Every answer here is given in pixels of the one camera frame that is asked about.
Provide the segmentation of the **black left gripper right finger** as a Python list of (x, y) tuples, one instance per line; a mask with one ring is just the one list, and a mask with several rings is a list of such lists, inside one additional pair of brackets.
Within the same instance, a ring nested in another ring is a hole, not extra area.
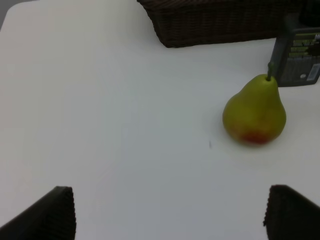
[(272, 185), (263, 226), (269, 240), (318, 240), (320, 206), (287, 185)]

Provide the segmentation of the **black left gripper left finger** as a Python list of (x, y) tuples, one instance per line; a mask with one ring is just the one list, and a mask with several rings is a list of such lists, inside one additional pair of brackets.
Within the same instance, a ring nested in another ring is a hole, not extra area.
[(74, 240), (76, 212), (73, 188), (56, 186), (0, 227), (2, 240)]

